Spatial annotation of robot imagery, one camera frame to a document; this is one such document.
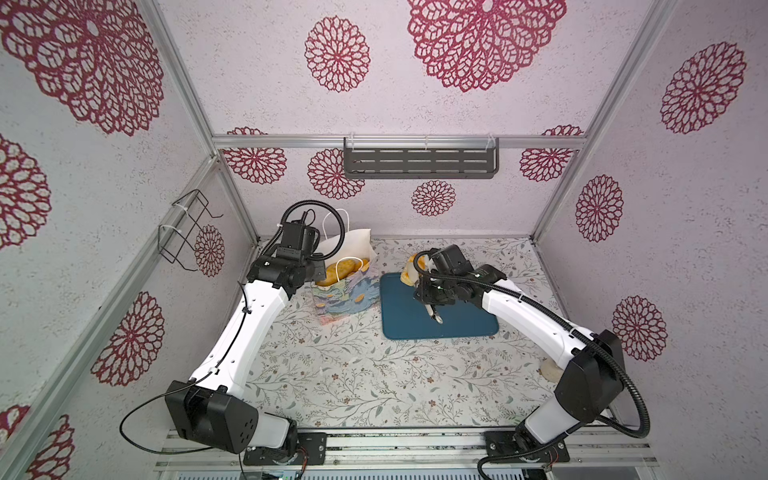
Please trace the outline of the striped bread roll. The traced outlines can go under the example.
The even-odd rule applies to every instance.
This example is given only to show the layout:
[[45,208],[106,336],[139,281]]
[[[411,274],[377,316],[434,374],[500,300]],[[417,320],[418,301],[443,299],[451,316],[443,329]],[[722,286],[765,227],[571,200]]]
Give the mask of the striped bread roll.
[[400,274],[400,281],[410,287],[413,287],[417,283],[420,276],[418,269],[414,267],[415,258],[415,255],[411,255],[408,258],[406,265]]

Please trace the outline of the floral paper gift bag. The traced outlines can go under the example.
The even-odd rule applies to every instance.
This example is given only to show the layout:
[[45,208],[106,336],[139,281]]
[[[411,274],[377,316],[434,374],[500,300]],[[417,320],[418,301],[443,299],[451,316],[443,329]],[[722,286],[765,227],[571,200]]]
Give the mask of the floral paper gift bag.
[[344,257],[367,258],[370,264],[366,271],[359,271],[329,287],[311,285],[312,299],[317,319],[321,325],[341,321],[362,313],[374,306],[380,299],[381,272],[377,254],[372,245],[370,229],[349,229],[345,223],[345,238],[341,249],[325,260],[325,268]]

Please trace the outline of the croissant bread top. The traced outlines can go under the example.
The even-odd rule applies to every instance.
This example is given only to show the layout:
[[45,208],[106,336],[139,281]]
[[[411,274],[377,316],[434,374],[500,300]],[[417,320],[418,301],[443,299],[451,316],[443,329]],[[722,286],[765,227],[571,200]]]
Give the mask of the croissant bread top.
[[323,280],[316,281],[319,287],[329,287],[346,279],[359,271],[366,271],[370,264],[367,258],[344,257],[326,268],[326,276]]

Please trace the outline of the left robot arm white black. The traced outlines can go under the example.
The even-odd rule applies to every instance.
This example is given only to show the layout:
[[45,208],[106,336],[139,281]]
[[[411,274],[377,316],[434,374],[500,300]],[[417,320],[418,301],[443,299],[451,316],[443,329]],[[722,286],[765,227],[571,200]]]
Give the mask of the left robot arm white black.
[[164,402],[179,437],[232,454],[265,449],[281,461],[299,450],[296,422],[245,400],[250,368],[273,322],[306,283],[326,277],[325,262],[260,256],[225,329],[189,379],[172,382]]

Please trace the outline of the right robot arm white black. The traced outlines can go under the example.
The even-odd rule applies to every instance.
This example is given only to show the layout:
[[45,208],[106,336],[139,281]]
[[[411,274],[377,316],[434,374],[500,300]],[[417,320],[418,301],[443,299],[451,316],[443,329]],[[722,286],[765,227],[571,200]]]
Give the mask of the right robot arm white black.
[[463,260],[457,267],[440,270],[413,259],[401,279],[415,286],[414,297],[431,315],[437,314],[439,306],[470,303],[532,340],[562,371],[554,396],[517,428],[523,448],[558,442],[595,420],[622,427],[603,415],[629,389],[621,342],[612,332],[596,334],[564,319],[490,265],[474,269]]

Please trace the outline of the teal serving tray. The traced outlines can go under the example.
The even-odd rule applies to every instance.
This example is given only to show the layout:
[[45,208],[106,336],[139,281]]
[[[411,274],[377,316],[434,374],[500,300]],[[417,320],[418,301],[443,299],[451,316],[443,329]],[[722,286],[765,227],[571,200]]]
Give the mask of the teal serving tray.
[[494,315],[463,302],[438,307],[439,323],[413,297],[414,288],[402,283],[399,274],[384,274],[379,287],[382,330],[389,340],[488,337],[499,331]]

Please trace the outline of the tape roll on table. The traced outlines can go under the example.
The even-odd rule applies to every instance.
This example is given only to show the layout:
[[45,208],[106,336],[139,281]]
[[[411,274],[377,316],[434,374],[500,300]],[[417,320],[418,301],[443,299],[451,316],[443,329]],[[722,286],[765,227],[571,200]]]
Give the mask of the tape roll on table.
[[538,372],[546,381],[557,384],[562,378],[564,370],[552,359],[547,358],[541,362]]

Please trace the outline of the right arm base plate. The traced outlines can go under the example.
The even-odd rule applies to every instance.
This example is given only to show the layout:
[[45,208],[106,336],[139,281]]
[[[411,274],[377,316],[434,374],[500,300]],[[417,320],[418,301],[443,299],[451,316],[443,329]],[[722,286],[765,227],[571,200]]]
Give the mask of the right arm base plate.
[[559,440],[552,443],[546,449],[535,440],[520,436],[512,430],[491,430],[483,433],[486,456],[492,459],[505,459],[515,456],[510,463],[539,463],[555,464],[566,463],[571,456],[565,442]]

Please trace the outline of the grey wall shelf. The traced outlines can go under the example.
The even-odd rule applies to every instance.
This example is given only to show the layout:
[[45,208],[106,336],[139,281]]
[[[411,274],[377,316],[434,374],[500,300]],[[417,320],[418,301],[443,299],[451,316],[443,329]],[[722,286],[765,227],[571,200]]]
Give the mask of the grey wall shelf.
[[358,146],[343,143],[342,166],[356,180],[461,180],[492,179],[499,171],[498,139],[488,137],[481,146],[422,147]]

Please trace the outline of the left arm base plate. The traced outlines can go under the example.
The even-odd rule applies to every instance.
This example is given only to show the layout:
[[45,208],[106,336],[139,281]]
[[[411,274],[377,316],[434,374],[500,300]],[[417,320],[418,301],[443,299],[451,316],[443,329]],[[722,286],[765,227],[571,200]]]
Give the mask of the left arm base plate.
[[324,432],[290,433],[277,449],[248,447],[243,462],[246,466],[308,466],[323,465],[328,435]]

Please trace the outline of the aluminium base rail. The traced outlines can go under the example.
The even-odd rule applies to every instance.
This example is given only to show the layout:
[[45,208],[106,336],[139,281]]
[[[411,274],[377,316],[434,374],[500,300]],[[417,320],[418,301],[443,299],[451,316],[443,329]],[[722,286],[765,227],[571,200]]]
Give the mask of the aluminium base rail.
[[477,463],[494,445],[479,427],[306,429],[310,462],[286,465],[255,452],[236,456],[210,450],[182,454],[186,440],[169,434],[167,456],[156,461],[152,479],[661,479],[649,443],[588,426],[535,463]]

